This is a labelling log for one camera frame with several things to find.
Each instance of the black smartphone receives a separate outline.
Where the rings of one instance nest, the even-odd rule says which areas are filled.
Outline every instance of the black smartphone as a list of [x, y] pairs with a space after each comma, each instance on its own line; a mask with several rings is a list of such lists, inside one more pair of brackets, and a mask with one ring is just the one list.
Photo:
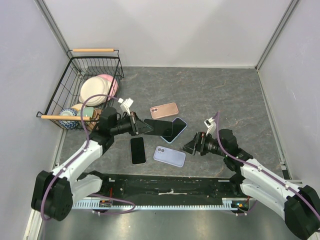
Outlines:
[[188, 124], [183, 121], [180, 117], [177, 117], [175, 120], [172, 121], [172, 136], [161, 136], [167, 143], [172, 143], [179, 135], [182, 133], [183, 130], [188, 126]]
[[142, 137], [136, 137], [130, 139], [131, 147], [131, 161], [133, 165], [145, 164], [146, 163], [146, 153], [145, 144]]
[[172, 136], [173, 123], [171, 121], [145, 119], [144, 122], [153, 127], [153, 131], [146, 132], [145, 135]]

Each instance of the wooden handle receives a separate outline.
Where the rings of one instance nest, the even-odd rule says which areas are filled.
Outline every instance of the wooden handle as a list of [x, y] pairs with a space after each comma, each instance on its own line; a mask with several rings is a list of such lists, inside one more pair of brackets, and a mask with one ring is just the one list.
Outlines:
[[[49, 119], [49, 120], [63, 120], [63, 121], [81, 121], [80, 116], [59, 116], [59, 115], [42, 115], [42, 119]], [[89, 116], [83, 117], [84, 121], [90, 121]]]
[[72, 50], [75, 53], [113, 53], [114, 48], [75, 48]]

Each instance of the marble surface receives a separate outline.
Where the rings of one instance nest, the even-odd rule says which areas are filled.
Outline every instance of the marble surface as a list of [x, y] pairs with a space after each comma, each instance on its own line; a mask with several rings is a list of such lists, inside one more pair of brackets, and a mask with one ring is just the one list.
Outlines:
[[[176, 116], [161, 118], [172, 121], [180, 117], [188, 127], [171, 144], [159, 136], [141, 135], [144, 139], [146, 164], [131, 163], [130, 138], [126, 133], [115, 137], [112, 147], [86, 170], [102, 173], [190, 177], [231, 177], [234, 173], [213, 154], [186, 154], [183, 167], [155, 161], [157, 146], [179, 150], [198, 131], [206, 131], [204, 120], [221, 111], [221, 128], [233, 130], [238, 144], [260, 163], [282, 176], [276, 142], [268, 119], [258, 75], [255, 69], [124, 67], [118, 96], [134, 100], [131, 110], [140, 119], [151, 119], [150, 108], [175, 102]], [[120, 111], [120, 105], [113, 105]], [[84, 131], [69, 130], [60, 162], [67, 160], [85, 141]]]

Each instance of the smartphone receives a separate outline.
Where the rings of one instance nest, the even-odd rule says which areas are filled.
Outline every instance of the smartphone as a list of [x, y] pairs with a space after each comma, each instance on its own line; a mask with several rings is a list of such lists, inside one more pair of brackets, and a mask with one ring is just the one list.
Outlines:
[[145, 144], [142, 137], [136, 137], [130, 139], [131, 147], [131, 161], [133, 165], [145, 164], [146, 163], [146, 153]]
[[163, 140], [165, 140], [168, 144], [171, 144], [188, 126], [188, 124], [180, 117], [177, 117], [172, 121], [172, 123], [172, 136], [161, 136], [161, 138], [163, 138]]
[[164, 137], [172, 136], [172, 129], [174, 124], [171, 121], [145, 119], [144, 122], [153, 127], [153, 131], [146, 132], [145, 135]]
[[182, 168], [185, 164], [186, 154], [181, 151], [173, 150], [164, 146], [157, 146], [153, 159], [165, 164], [170, 164]]
[[153, 119], [160, 119], [172, 115], [177, 115], [179, 113], [177, 104], [175, 102], [153, 106], [150, 108], [151, 117]]

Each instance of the blue and white bowl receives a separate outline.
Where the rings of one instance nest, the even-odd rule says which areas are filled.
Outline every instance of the blue and white bowl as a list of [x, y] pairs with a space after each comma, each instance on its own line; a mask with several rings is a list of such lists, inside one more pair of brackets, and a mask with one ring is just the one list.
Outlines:
[[[75, 110], [74, 108], [65, 108], [60, 112], [60, 116], [77, 116], [78, 111]], [[74, 129], [78, 121], [64, 121], [64, 120], [59, 120], [59, 123], [65, 127], [66, 129]]]

